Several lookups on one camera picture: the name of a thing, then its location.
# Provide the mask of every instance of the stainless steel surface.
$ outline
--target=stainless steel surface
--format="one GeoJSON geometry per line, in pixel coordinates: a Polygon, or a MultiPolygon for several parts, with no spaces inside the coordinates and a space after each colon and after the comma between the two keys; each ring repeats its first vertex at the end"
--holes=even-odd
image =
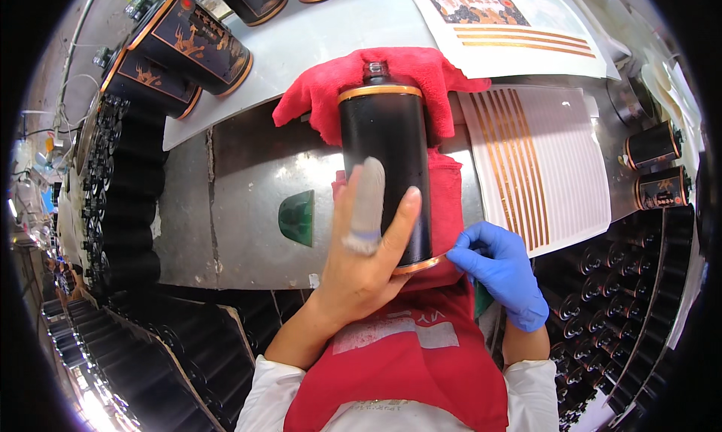
{"type": "Polygon", "coordinates": [[[594,97],[599,117],[592,117],[592,125],[601,154],[604,157],[604,166],[607,169],[609,183],[609,202],[611,203],[611,221],[624,218],[637,210],[634,202],[634,182],[640,174],[647,171],[633,171],[619,159],[624,155],[626,139],[642,130],[641,124],[627,127],[614,111],[614,106],[607,94],[607,81],[605,79],[583,76],[510,76],[495,78],[494,83],[514,83],[527,85],[543,85],[564,88],[582,88],[585,95],[594,97]]]}
{"type": "Polygon", "coordinates": [[[170,152],[158,206],[161,234],[153,249],[160,258],[160,283],[218,288],[205,135],[170,152]]]}
{"type": "MultiPolygon", "coordinates": [[[[623,154],[627,136],[640,128],[630,129],[619,119],[605,80],[522,76],[496,82],[581,87],[593,96],[599,119],[592,122],[607,167],[612,220],[636,210],[632,189],[638,173],[617,157],[623,154]]],[[[469,226],[484,218],[481,189],[458,98],[450,94],[449,100],[456,136],[445,139],[440,151],[463,164],[461,203],[464,224],[469,226]]],[[[155,246],[164,262],[162,283],[219,289],[310,288],[309,276],[323,270],[333,212],[331,183],[343,169],[341,149],[326,146],[304,121],[276,128],[271,114],[277,103],[261,104],[213,128],[210,184],[202,167],[208,158],[198,153],[205,151],[205,136],[171,151],[160,205],[162,234],[155,246]],[[281,202],[309,189],[315,201],[312,247],[285,238],[278,227],[281,202]],[[212,221],[203,210],[209,204],[212,221]]]]}

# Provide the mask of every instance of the white paper sheet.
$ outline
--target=white paper sheet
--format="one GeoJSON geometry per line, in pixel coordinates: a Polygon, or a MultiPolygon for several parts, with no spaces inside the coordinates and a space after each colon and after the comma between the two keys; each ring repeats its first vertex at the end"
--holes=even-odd
{"type": "Polygon", "coordinates": [[[609,228],[607,173],[581,89],[493,85],[458,97],[484,217],[518,233],[530,258],[609,228]]]}
{"type": "Polygon", "coordinates": [[[465,76],[605,77],[607,64],[563,0],[414,0],[444,56],[465,76]]]}

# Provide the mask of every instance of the red cloth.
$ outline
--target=red cloth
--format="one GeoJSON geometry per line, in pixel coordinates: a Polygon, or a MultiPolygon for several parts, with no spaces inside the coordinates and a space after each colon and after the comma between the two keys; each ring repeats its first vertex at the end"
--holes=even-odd
{"type": "MultiPolygon", "coordinates": [[[[458,234],[464,230],[464,216],[461,213],[461,163],[440,154],[435,148],[429,148],[428,155],[431,251],[433,256],[439,256],[454,246],[458,234]]],[[[336,181],[331,183],[334,200],[338,188],[344,184],[346,184],[346,174],[344,171],[338,171],[336,181]]],[[[452,285],[460,276],[452,262],[444,261],[414,275],[405,284],[402,292],[452,285]]]]}
{"type": "Polygon", "coordinates": [[[424,94],[431,130],[440,138],[454,136],[454,121],[447,99],[449,91],[481,92],[489,78],[467,79],[461,70],[434,48],[393,47],[360,49],[306,70],[293,82],[273,112],[277,127],[311,111],[311,127],[332,145],[341,145],[338,94],[363,85],[366,62],[386,61],[391,77],[415,83],[424,94]]]}
{"type": "Polygon", "coordinates": [[[285,432],[317,432],[346,402],[413,400],[483,432],[508,426],[504,378],[472,319],[474,293],[453,286],[399,294],[343,328],[308,370],[285,432]]]}

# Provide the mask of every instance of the red apron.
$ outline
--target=red apron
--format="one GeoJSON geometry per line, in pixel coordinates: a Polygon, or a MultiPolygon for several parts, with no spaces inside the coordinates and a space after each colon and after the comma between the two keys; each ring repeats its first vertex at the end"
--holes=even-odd
{"type": "Polygon", "coordinates": [[[346,402],[413,400],[474,430],[508,426],[503,376],[472,319],[471,285],[402,293],[343,328],[308,371],[284,432],[317,432],[346,402]]]}

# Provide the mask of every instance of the hand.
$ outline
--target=hand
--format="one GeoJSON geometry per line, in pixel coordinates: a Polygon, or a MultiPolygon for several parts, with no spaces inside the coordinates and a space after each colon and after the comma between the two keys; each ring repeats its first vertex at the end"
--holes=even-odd
{"type": "Polygon", "coordinates": [[[319,287],[311,294],[316,311],[335,328],[364,319],[391,301],[411,275],[391,276],[409,243],[421,210],[421,193],[412,186],[403,196],[391,225],[371,256],[344,246],[349,234],[362,166],[354,168],[348,186],[342,187],[334,209],[334,224],[326,266],[319,287]]]}
{"type": "Polygon", "coordinates": [[[446,257],[476,278],[506,307],[515,327],[533,332],[544,325],[549,306],[531,272],[524,241],[518,234],[486,221],[478,222],[459,234],[446,257]]]}

